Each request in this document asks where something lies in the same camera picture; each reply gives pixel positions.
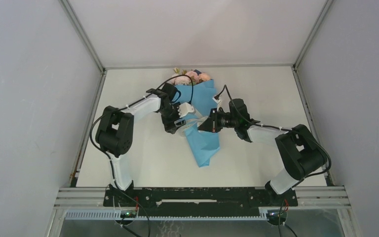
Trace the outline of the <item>pink fake flower stem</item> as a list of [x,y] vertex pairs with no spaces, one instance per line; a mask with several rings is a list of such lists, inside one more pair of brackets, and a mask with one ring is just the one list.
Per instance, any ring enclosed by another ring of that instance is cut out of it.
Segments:
[[198,77],[199,77],[199,81],[202,81],[202,82],[211,80],[211,77],[207,73],[200,73]]
[[198,84],[200,81],[199,75],[195,71],[188,71],[186,76],[190,77],[192,84]]
[[190,82],[190,79],[185,76],[186,71],[181,70],[179,68],[173,69],[174,74],[172,75],[172,79],[169,80],[170,84],[173,85],[188,85]]

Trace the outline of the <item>blue wrapping paper sheet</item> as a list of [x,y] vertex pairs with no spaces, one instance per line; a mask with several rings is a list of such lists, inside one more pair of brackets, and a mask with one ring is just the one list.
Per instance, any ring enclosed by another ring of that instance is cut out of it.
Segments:
[[173,80],[178,92],[173,101],[179,103],[191,102],[195,112],[184,117],[187,124],[180,131],[192,151],[199,167],[208,166],[210,158],[220,150],[217,133],[199,131],[198,127],[209,116],[211,109],[217,108],[217,101],[213,98],[217,94],[213,79],[199,70],[187,71],[185,76]]

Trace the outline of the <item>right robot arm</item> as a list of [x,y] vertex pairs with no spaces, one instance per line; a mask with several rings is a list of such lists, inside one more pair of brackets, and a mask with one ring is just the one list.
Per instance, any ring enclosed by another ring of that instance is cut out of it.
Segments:
[[265,185],[265,198],[269,204],[279,205],[289,189],[331,168],[329,154],[304,124],[287,129],[265,125],[247,116],[248,113],[237,109],[230,112],[212,109],[210,115],[198,123],[197,129],[218,133],[223,128],[232,128],[241,140],[268,143],[278,149],[284,167]]

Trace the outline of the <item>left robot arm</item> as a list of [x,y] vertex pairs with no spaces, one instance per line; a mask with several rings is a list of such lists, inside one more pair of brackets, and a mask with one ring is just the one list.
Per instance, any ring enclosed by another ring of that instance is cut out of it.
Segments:
[[109,156],[113,176],[111,184],[118,189],[115,199],[121,205],[130,205],[135,198],[134,192],[128,189],[132,177],[127,157],[133,142],[135,123],[151,113],[159,113],[167,124],[166,130],[174,133],[185,125],[181,121],[180,106],[180,102],[173,104],[167,96],[161,98],[150,95],[123,108],[107,106],[97,119],[99,124],[92,141],[98,143],[99,150]]

